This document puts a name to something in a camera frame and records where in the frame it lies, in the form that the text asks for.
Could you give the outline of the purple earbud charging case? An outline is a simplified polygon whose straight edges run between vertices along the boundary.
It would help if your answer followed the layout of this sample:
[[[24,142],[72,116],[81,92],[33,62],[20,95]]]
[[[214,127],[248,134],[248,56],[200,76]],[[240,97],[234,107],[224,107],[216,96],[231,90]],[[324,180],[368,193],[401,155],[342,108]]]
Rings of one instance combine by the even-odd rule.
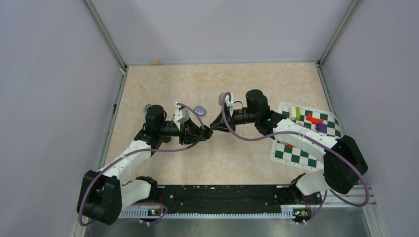
[[[206,109],[202,106],[196,106],[194,111],[199,117],[204,117],[207,114]]]

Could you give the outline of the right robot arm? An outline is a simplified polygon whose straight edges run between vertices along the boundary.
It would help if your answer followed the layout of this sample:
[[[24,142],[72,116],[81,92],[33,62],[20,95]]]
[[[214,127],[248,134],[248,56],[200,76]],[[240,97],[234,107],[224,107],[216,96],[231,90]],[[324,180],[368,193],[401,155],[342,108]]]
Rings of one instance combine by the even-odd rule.
[[[323,168],[294,179],[290,198],[295,203],[304,203],[311,194],[334,191],[349,193],[361,183],[368,184],[364,174],[368,165],[355,140],[347,135],[335,138],[298,125],[287,116],[270,109],[267,97],[258,89],[246,93],[246,107],[234,108],[233,95],[222,92],[218,97],[220,115],[210,125],[212,130],[230,132],[237,138],[250,141],[236,133],[236,126],[253,124],[261,137],[255,141],[271,138],[285,142],[316,158]]]

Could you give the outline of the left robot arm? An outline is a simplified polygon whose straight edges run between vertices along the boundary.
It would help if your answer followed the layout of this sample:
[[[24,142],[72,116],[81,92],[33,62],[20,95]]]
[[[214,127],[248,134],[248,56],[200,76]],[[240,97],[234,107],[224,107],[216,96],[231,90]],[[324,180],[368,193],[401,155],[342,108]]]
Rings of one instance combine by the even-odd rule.
[[[80,225],[89,225],[83,217],[111,225],[123,209],[137,201],[155,203],[159,194],[152,187],[152,180],[139,178],[129,182],[132,172],[155,153],[168,152],[160,146],[171,137],[179,138],[183,148],[174,152],[181,152],[212,136],[211,129],[202,121],[199,124],[191,121],[193,109],[182,103],[177,103],[176,107],[173,119],[167,120],[168,114],[161,105],[149,106],[145,123],[130,145],[107,166],[84,175],[77,206]]]

